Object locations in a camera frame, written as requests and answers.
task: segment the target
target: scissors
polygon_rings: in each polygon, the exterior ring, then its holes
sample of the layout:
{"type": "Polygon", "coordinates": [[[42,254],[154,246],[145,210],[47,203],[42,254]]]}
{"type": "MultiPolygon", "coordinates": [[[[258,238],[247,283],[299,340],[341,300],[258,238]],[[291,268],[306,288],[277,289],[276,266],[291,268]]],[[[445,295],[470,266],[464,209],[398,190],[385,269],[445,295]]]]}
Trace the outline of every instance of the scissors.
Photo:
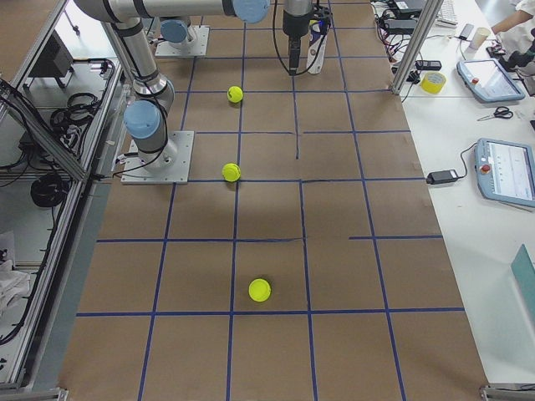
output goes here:
{"type": "Polygon", "coordinates": [[[496,107],[496,110],[494,110],[494,113],[490,115],[486,115],[485,117],[481,117],[480,119],[477,119],[477,121],[485,121],[487,119],[511,119],[512,118],[512,111],[505,106],[499,106],[496,107]]]}

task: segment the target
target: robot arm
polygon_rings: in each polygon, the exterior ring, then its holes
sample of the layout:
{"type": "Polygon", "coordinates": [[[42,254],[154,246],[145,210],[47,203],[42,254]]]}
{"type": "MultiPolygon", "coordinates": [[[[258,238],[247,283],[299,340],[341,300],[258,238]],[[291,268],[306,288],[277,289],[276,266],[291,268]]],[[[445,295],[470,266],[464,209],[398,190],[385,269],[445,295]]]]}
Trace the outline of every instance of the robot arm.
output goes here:
{"type": "Polygon", "coordinates": [[[137,145],[141,166],[156,175],[169,170],[177,159],[178,150],[169,138],[166,124],[175,90],[156,65],[140,18],[175,18],[176,23],[170,26],[178,30],[176,37],[180,38],[187,35],[187,24],[180,22],[193,15],[237,16],[246,23],[257,23],[269,9],[269,0],[74,1],[113,34],[117,57],[133,78],[132,87],[138,99],[125,111],[125,126],[137,145]]]}
{"type": "Polygon", "coordinates": [[[301,55],[301,37],[308,34],[311,20],[320,21],[320,34],[330,27],[330,11],[311,0],[287,0],[284,3],[283,31],[288,35],[288,72],[296,75],[301,55]]]}
{"type": "MultiPolygon", "coordinates": [[[[134,76],[134,90],[141,98],[159,96],[169,86],[167,79],[158,71],[143,34],[141,17],[183,18],[192,15],[227,15],[237,16],[246,23],[257,23],[264,19],[269,8],[269,0],[74,1],[90,17],[111,24],[121,47],[118,57],[134,76]]],[[[167,102],[166,98],[169,98],[169,95],[164,96],[162,100],[167,102]]]]}

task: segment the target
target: metal plate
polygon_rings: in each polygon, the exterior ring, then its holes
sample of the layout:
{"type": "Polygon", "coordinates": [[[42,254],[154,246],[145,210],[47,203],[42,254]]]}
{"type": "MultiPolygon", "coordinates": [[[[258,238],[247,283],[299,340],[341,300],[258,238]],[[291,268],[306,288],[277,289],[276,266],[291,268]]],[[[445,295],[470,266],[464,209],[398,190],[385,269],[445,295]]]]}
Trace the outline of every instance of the metal plate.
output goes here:
{"type": "MultiPolygon", "coordinates": [[[[121,176],[123,184],[185,184],[190,174],[191,151],[193,150],[193,131],[172,131],[169,140],[175,142],[178,149],[176,161],[172,165],[155,173],[141,167],[131,173],[124,173],[121,176]]],[[[129,152],[137,152],[137,146],[132,140],[129,152]]],[[[135,169],[141,166],[140,159],[135,157],[128,159],[125,163],[125,170],[135,169]]]]}
{"type": "Polygon", "coordinates": [[[206,48],[208,48],[208,34],[210,27],[206,25],[195,26],[197,32],[197,40],[189,45],[184,45],[182,48],[173,48],[169,42],[162,42],[156,48],[155,56],[157,58],[184,58],[195,56],[206,56],[206,48]]]}

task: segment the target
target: power adapter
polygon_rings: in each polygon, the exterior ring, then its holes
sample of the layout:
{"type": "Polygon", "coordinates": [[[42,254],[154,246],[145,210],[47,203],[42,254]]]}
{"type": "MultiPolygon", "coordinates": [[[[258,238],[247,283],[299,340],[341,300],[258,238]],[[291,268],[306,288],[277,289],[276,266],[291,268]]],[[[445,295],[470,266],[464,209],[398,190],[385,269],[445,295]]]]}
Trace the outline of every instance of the power adapter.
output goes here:
{"type": "Polygon", "coordinates": [[[425,178],[425,182],[430,185],[439,185],[456,182],[459,178],[461,177],[455,170],[433,171],[425,178]]]}

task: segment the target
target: tennis ball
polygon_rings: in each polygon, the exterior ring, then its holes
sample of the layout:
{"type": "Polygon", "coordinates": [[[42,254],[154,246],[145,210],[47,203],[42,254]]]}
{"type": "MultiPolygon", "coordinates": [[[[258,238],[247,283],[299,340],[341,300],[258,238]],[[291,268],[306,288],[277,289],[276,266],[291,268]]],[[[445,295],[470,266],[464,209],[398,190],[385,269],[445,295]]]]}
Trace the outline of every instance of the tennis ball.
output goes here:
{"type": "Polygon", "coordinates": [[[227,91],[228,100],[232,103],[239,103],[243,100],[243,91],[239,86],[231,86],[227,91]]]}
{"type": "Polygon", "coordinates": [[[240,166],[236,163],[226,163],[223,166],[221,174],[223,174],[225,181],[236,182],[242,176],[242,171],[240,170],[240,166]]]}
{"type": "Polygon", "coordinates": [[[257,278],[249,284],[249,297],[256,302],[267,301],[271,295],[271,286],[263,278],[257,278]]]}

